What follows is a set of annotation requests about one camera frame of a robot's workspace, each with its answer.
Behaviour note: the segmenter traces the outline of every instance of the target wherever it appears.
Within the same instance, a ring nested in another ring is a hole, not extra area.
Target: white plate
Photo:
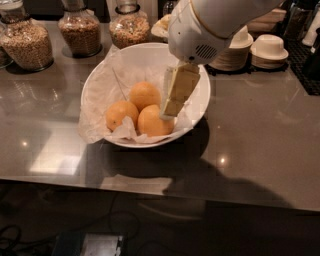
[[[126,66],[123,67],[124,70],[130,72],[130,67],[134,68],[150,68],[152,66],[159,66],[159,65],[176,65],[178,60],[175,56],[173,56],[168,49],[167,44],[163,43],[146,43],[146,44],[138,44],[131,47],[124,48],[119,51],[115,51],[112,54],[117,54],[120,58],[125,58]],[[81,95],[81,106],[85,104],[85,100],[88,100],[88,92],[90,91],[90,87],[96,83],[97,75],[94,75],[97,69],[103,63],[100,63],[89,75],[88,79],[85,82],[82,95]],[[184,106],[185,113],[187,117],[191,120],[192,126],[194,127],[200,119],[203,117],[210,101],[210,94],[211,94],[211,86],[210,86],[210,79],[209,76],[203,66],[200,66],[200,81],[196,86],[194,92],[190,96],[190,103]],[[110,90],[110,88],[114,86],[114,84],[105,84],[105,90]],[[181,137],[182,135],[189,132],[190,129],[184,129],[182,133],[179,133],[178,136],[170,137],[165,140],[159,141],[157,143],[152,144],[138,144],[136,142],[130,143],[119,143],[118,141],[110,139],[106,139],[107,141],[127,147],[127,148],[150,148],[155,146],[160,146],[166,144],[170,141],[176,140],[177,138]]]

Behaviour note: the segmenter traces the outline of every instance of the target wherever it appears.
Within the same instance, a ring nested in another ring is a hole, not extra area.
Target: plate
[[[157,69],[157,72],[161,75],[163,74],[164,76],[165,70],[168,66],[176,66],[178,63],[178,59],[169,52],[168,45],[163,43],[138,44],[121,50],[113,52],[111,51],[110,55],[113,57],[113,60],[120,59],[123,61],[123,63],[125,63],[125,66],[123,67],[124,72]],[[97,81],[99,81],[100,74],[105,73],[102,69],[106,67],[107,59],[108,56],[91,72],[91,74],[87,78],[81,95],[81,109],[83,109],[85,105],[88,104],[87,102],[90,102],[90,90],[96,85]],[[105,90],[105,92],[112,93],[114,91],[113,87],[115,85],[113,83],[108,83],[107,79],[105,80],[106,82],[104,84],[103,90]],[[113,144],[127,148],[150,148],[176,140],[189,132],[200,121],[209,105],[210,95],[210,79],[204,66],[200,65],[200,80],[195,90],[191,94],[188,104],[185,104],[184,108],[182,109],[184,116],[186,116],[191,121],[192,127],[182,129],[177,133],[176,136],[172,136],[164,140],[148,144],[137,143],[131,140],[119,142],[118,140],[113,139],[111,136],[103,138]]]

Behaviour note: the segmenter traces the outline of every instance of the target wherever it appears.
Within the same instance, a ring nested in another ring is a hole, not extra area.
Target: orange fruit
[[[137,106],[139,112],[149,105],[159,105],[161,95],[157,87],[153,84],[142,81],[132,86],[129,92],[129,100]]]
[[[120,100],[113,103],[106,111],[106,124],[107,128],[114,131],[122,124],[125,116],[131,117],[134,127],[137,127],[139,111],[137,107],[130,101]]]
[[[145,107],[138,118],[138,131],[147,134],[148,137],[162,136],[172,133],[174,119],[162,120],[159,116],[160,108],[158,105]]]

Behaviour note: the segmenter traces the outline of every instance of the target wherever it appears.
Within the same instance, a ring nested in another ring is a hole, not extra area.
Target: dark floor
[[[320,213],[0,184],[0,255],[51,255],[67,231],[123,234],[129,256],[320,255]]]

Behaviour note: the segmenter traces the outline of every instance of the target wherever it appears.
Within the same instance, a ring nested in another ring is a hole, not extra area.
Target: white parchment paper
[[[106,127],[105,112],[112,103],[127,100],[131,87],[141,81],[154,84],[162,92],[164,74],[168,68],[168,64],[157,64],[156,60],[152,65],[146,63],[144,66],[142,56],[142,59],[137,58],[137,65],[134,65],[132,55],[121,52],[118,50],[108,54],[86,81],[78,125],[79,134],[84,141],[94,143],[104,138],[110,142],[128,145],[150,144],[166,138],[178,138],[191,130],[192,122],[185,109],[176,118],[173,133],[168,136],[147,137],[145,134],[138,134],[129,117],[126,117],[114,132]]]

